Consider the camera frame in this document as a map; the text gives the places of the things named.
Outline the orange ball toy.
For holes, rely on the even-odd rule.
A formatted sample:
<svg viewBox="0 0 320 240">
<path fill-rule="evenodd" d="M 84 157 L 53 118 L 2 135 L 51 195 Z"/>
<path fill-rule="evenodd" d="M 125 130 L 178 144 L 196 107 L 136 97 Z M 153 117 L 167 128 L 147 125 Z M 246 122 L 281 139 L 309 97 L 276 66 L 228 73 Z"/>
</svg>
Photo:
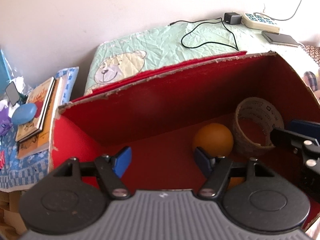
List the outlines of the orange ball toy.
<svg viewBox="0 0 320 240">
<path fill-rule="evenodd" d="M 194 161 L 201 173 L 207 178 L 223 158 L 238 162 L 232 155 L 233 146 L 234 137 L 227 126 L 214 122 L 201 127 L 192 141 Z"/>
</svg>

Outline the brown tape roll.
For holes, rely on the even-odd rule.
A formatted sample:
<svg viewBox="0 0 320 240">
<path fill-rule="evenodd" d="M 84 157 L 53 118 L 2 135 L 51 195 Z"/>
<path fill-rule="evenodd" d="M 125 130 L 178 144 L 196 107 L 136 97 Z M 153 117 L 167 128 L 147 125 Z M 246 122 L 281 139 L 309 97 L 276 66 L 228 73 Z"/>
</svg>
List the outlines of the brown tape roll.
<svg viewBox="0 0 320 240">
<path fill-rule="evenodd" d="M 283 128 L 281 114 L 268 101 L 251 97 L 240 102 L 233 119 L 234 148 L 243 155 L 263 154 L 274 148 L 270 133 Z"/>
</svg>

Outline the pink plush bunny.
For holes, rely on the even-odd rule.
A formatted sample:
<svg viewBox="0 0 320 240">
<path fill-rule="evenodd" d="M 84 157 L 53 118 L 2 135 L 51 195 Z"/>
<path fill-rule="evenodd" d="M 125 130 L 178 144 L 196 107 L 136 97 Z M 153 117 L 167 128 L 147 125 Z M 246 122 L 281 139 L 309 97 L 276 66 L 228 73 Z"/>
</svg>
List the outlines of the pink plush bunny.
<svg viewBox="0 0 320 240">
<path fill-rule="evenodd" d="M 305 72 L 303 81 L 312 90 L 317 100 L 320 98 L 319 79 L 313 72 Z"/>
</svg>

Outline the large red cardboard box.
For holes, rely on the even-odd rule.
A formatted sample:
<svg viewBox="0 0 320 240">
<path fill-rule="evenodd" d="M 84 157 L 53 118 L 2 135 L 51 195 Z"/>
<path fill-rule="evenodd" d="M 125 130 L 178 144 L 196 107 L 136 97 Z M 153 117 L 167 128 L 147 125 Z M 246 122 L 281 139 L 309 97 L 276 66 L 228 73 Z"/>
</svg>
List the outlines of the large red cardboard box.
<svg viewBox="0 0 320 240">
<path fill-rule="evenodd" d="M 231 126 L 237 105 L 256 96 L 272 103 L 288 125 L 319 122 L 319 103 L 276 53 L 201 59 L 151 70 L 61 106 L 54 121 L 49 169 L 66 159 L 92 161 L 132 148 L 123 176 L 133 196 L 109 205 L 113 238 L 226 238 L 231 228 L 218 205 L 194 196 L 204 176 L 191 140 L 207 122 Z"/>
</svg>

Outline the stack of books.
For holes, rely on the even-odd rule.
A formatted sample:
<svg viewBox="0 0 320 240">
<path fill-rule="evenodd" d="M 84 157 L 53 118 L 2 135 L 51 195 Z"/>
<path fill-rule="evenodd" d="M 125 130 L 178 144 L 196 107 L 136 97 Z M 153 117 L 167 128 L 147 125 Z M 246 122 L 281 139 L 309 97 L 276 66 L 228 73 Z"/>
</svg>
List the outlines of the stack of books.
<svg viewBox="0 0 320 240">
<path fill-rule="evenodd" d="M 36 106 L 36 113 L 31 121 L 18 126 L 18 159 L 48 150 L 53 113 L 60 100 L 62 85 L 62 78 L 51 77 L 29 94 L 27 103 Z"/>
</svg>

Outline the blue patterned cloth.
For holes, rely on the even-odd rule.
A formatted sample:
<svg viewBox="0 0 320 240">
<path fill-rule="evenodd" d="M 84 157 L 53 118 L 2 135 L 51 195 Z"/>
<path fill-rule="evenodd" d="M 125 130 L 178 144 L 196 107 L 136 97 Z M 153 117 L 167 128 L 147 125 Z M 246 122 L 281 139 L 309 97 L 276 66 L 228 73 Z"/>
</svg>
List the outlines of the blue patterned cloth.
<svg viewBox="0 0 320 240">
<path fill-rule="evenodd" d="M 17 126 L 12 126 L 1 137 L 1 191 L 27 190 L 48 174 L 49 137 L 56 108 L 68 103 L 78 75 L 79 68 L 65 68 L 57 72 L 56 93 L 53 107 L 47 111 L 43 131 L 30 139 L 15 141 Z"/>
</svg>

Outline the black smartphone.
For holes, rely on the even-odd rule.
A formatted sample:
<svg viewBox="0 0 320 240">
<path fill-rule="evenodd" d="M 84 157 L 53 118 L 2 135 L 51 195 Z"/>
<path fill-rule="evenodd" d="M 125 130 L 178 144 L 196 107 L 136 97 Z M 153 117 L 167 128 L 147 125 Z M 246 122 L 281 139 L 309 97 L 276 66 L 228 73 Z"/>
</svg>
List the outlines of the black smartphone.
<svg viewBox="0 0 320 240">
<path fill-rule="evenodd" d="M 262 31 L 261 34 L 271 44 L 292 46 L 292 47 L 300 46 L 300 43 L 298 43 L 290 35 L 272 33 L 268 31 Z"/>
</svg>

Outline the blue glasses case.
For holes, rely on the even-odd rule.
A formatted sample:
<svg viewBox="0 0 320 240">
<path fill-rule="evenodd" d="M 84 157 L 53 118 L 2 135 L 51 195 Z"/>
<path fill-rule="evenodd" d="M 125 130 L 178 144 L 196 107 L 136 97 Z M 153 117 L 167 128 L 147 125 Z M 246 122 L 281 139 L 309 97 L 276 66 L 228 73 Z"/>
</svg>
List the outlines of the blue glasses case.
<svg viewBox="0 0 320 240">
<path fill-rule="evenodd" d="M 14 125 L 26 124 L 33 120 L 36 112 L 37 106 L 34 103 L 25 103 L 16 108 L 11 117 L 11 122 Z"/>
</svg>

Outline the green bear quilt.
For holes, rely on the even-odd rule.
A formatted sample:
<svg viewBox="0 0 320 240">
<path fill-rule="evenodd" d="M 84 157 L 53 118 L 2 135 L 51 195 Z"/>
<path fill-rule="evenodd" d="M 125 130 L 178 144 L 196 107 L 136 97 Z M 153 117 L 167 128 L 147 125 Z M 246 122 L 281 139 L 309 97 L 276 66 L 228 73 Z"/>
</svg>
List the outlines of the green bear quilt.
<svg viewBox="0 0 320 240">
<path fill-rule="evenodd" d="M 191 59 L 247 51 L 266 51 L 260 33 L 220 18 L 178 21 L 107 41 L 98 46 L 87 77 L 85 94 L 147 70 Z"/>
</svg>

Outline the cardboard boxes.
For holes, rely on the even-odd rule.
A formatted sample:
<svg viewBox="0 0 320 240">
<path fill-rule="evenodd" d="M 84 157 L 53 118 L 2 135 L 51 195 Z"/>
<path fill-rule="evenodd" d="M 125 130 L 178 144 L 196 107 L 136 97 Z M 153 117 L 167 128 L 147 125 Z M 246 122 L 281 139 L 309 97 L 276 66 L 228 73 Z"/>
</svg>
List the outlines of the cardboard boxes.
<svg viewBox="0 0 320 240">
<path fill-rule="evenodd" d="M 1 233 L 8 239 L 16 239 L 27 230 L 19 213 L 21 191 L 1 192 Z"/>
</svg>

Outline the purple toy figure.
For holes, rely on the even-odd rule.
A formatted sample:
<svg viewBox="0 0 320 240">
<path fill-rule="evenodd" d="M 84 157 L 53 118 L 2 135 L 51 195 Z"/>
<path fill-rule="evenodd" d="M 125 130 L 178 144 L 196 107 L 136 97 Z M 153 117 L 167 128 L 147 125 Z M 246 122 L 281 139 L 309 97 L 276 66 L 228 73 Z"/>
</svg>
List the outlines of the purple toy figure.
<svg viewBox="0 0 320 240">
<path fill-rule="evenodd" d="M 12 122 L 11 117 L 9 116 L 9 109 L 4 106 L 0 112 L 0 136 L 6 135 L 11 127 Z"/>
</svg>

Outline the white power strip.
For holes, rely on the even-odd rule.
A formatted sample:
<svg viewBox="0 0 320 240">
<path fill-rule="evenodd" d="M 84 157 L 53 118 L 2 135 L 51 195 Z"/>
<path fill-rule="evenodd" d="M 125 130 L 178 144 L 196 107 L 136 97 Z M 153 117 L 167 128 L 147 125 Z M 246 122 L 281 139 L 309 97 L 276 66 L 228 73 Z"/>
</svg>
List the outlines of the white power strip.
<svg viewBox="0 0 320 240">
<path fill-rule="evenodd" d="M 241 22 L 250 29 L 280 33 L 280 27 L 276 21 L 262 14 L 242 13 Z"/>
</svg>

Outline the small grey mirror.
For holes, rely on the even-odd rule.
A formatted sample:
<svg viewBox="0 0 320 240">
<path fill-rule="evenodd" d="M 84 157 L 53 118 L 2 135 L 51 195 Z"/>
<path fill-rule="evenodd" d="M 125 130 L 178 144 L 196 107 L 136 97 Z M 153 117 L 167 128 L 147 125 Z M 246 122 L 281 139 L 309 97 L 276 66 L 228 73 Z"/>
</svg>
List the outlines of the small grey mirror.
<svg viewBox="0 0 320 240">
<path fill-rule="evenodd" d="M 11 105 L 15 106 L 20 100 L 20 93 L 18 92 L 15 83 L 10 82 L 5 89 L 5 92 Z"/>
</svg>

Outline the black power adapter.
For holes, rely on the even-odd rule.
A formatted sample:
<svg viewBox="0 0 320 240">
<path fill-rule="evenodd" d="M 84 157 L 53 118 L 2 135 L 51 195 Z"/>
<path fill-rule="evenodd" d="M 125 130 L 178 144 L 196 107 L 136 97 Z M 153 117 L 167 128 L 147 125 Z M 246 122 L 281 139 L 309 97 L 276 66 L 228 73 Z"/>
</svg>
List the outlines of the black power adapter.
<svg viewBox="0 0 320 240">
<path fill-rule="evenodd" d="M 242 21 L 242 15 L 236 12 L 225 12 L 223 21 L 229 25 L 239 25 Z"/>
</svg>

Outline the blue paper bag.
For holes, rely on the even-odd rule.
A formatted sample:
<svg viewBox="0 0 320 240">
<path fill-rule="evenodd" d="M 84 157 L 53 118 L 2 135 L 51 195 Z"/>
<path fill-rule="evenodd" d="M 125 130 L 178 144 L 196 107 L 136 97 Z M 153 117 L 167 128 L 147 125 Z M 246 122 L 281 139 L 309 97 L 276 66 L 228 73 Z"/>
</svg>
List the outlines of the blue paper bag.
<svg viewBox="0 0 320 240">
<path fill-rule="evenodd" d="M 10 83 L 11 80 L 11 68 L 9 63 L 4 56 L 3 50 L 1 50 L 0 56 L 0 94 L 3 95 L 5 93 L 5 89 Z"/>
</svg>

